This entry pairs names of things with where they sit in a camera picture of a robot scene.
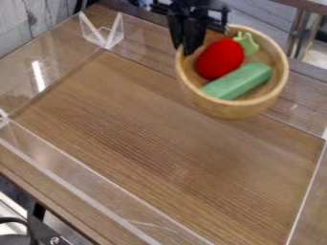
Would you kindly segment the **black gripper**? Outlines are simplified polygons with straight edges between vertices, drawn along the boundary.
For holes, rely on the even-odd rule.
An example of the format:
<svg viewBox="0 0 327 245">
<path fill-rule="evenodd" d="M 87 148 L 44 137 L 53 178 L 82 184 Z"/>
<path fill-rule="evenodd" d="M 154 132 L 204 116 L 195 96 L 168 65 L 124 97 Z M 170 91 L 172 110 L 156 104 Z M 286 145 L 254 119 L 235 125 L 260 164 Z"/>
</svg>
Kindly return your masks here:
<svg viewBox="0 0 327 245">
<path fill-rule="evenodd" d="M 174 48 L 183 41 L 186 56 L 203 44 L 206 28 L 227 30 L 230 6 L 222 0 L 154 0 L 152 12 L 167 17 Z"/>
</svg>

